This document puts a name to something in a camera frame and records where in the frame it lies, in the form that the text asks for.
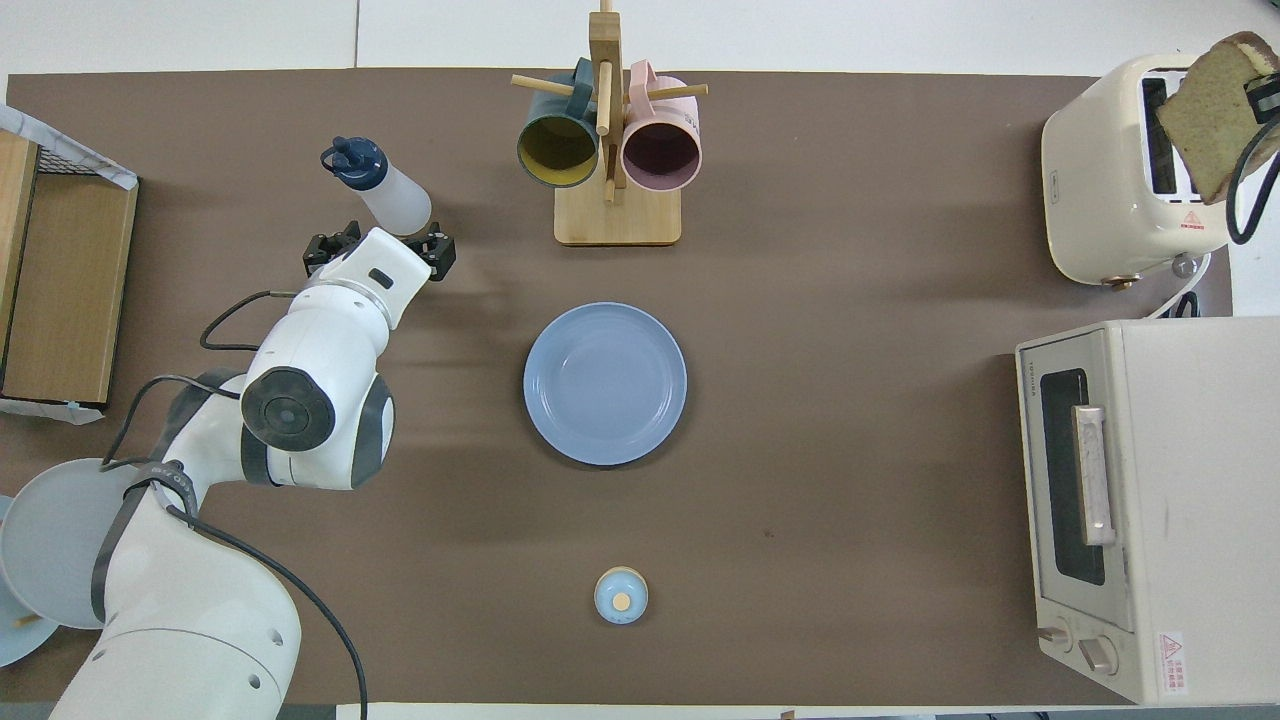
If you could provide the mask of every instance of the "blue plate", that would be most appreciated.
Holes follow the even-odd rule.
[[[685,356],[653,315],[593,302],[547,325],[525,363],[525,406],[564,455],[621,465],[658,447],[685,409]]]
[[[4,518],[12,503],[12,498],[0,496],[0,518]],[[4,575],[0,574],[0,667],[31,655],[58,628],[58,623],[45,618],[28,621],[31,614],[31,610],[13,596]],[[14,623],[22,625],[15,628]]]

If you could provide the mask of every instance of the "bread slice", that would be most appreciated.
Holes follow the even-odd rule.
[[[1156,109],[1206,205],[1226,199],[1240,152],[1258,132],[1244,83],[1280,72],[1280,58],[1257,35],[1238,32],[1213,44],[1187,70],[1187,78]],[[1263,141],[1245,168],[1256,170],[1280,149],[1280,133]]]

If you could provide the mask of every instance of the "oven window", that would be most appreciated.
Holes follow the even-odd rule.
[[[1062,370],[1041,378],[1044,414],[1044,448],[1048,460],[1048,505],[1053,519],[1053,556],[1057,571],[1101,585],[1106,580],[1102,548],[1084,544],[1080,492],[1075,469],[1071,407],[1089,404],[1084,370]]]

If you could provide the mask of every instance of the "pink mug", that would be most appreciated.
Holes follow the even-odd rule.
[[[622,169],[631,182],[659,192],[680,190],[703,167],[698,129],[698,100],[649,100],[649,91],[685,87],[673,77],[658,77],[649,60],[631,65],[631,104],[622,131]]]

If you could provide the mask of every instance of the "toaster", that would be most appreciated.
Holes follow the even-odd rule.
[[[1156,119],[1196,58],[1132,60],[1044,123],[1044,222],[1064,275],[1124,288],[1179,256],[1226,245],[1226,204],[1201,201]]]

